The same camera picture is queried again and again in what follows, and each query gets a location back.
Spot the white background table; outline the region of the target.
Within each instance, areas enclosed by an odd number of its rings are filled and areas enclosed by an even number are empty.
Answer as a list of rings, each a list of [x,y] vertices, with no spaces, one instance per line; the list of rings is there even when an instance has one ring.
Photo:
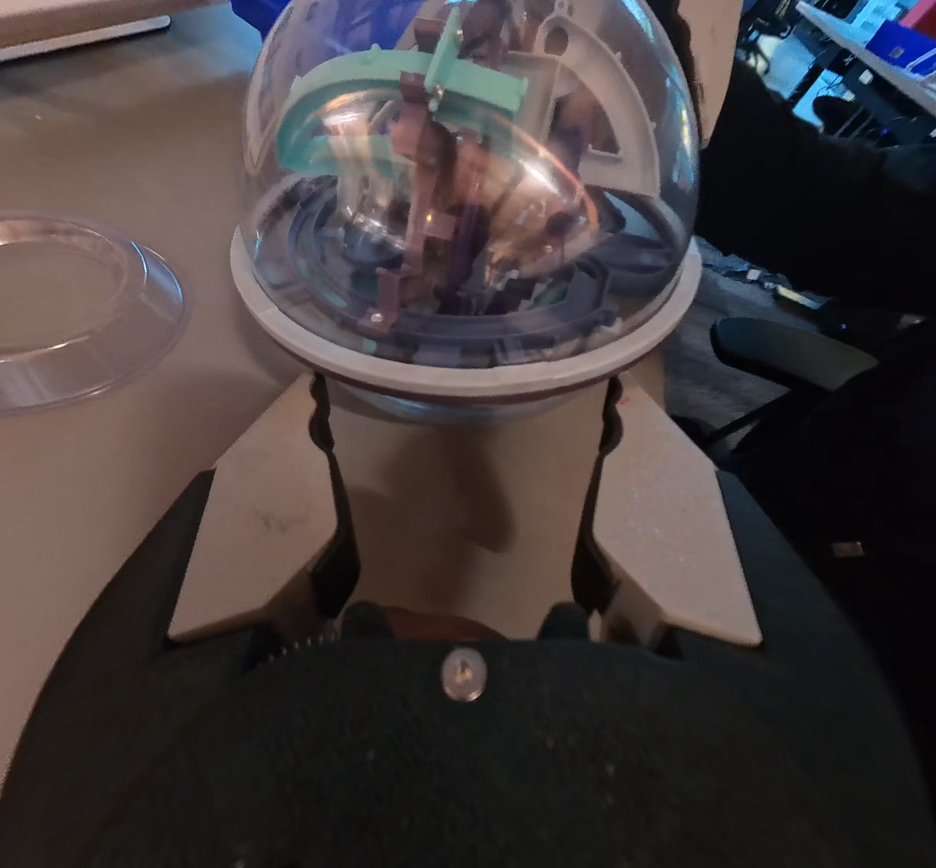
[[[897,29],[895,44],[887,46],[883,41],[880,46],[873,47],[871,43],[874,38],[865,41],[857,27],[807,4],[804,0],[797,2],[796,10],[802,20],[824,34],[833,44],[833,58],[841,53],[852,57],[865,70],[883,79],[927,114],[935,115],[934,71],[922,73],[922,69],[934,60],[934,46],[929,46],[925,52],[915,57],[912,56],[911,47],[901,45],[899,41],[907,41],[907,33],[914,31],[886,21],[887,25]]]

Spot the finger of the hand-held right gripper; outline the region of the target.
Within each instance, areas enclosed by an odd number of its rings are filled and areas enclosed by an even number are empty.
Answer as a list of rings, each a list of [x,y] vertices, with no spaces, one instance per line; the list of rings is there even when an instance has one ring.
[[[684,70],[692,90],[701,136],[708,143],[722,112],[741,26],[743,0],[673,0],[661,21],[682,26],[684,43],[674,47],[685,59]]]

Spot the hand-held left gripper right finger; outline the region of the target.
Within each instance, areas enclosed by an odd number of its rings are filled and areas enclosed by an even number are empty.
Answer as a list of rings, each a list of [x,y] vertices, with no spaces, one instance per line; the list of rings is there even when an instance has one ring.
[[[763,634],[714,465],[637,383],[572,394],[572,595],[598,640]]]

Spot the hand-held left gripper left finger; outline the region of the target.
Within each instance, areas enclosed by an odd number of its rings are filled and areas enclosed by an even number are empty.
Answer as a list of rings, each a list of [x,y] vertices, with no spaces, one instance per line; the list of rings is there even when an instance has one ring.
[[[327,625],[312,567],[340,527],[340,474],[312,438],[312,386],[298,378],[216,462],[171,640],[262,626],[297,641]]]

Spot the clear maze ball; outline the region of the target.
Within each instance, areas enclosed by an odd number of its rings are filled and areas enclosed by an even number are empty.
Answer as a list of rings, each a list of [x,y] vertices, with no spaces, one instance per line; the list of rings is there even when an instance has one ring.
[[[696,106],[647,0],[289,0],[242,137],[240,300],[372,394],[575,392],[696,296]]]

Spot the person's right forearm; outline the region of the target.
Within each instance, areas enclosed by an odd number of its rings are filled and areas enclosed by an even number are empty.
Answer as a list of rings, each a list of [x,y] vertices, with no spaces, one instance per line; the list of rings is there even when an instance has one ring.
[[[821,134],[735,62],[701,154],[696,234],[798,288],[932,316],[934,143]]]

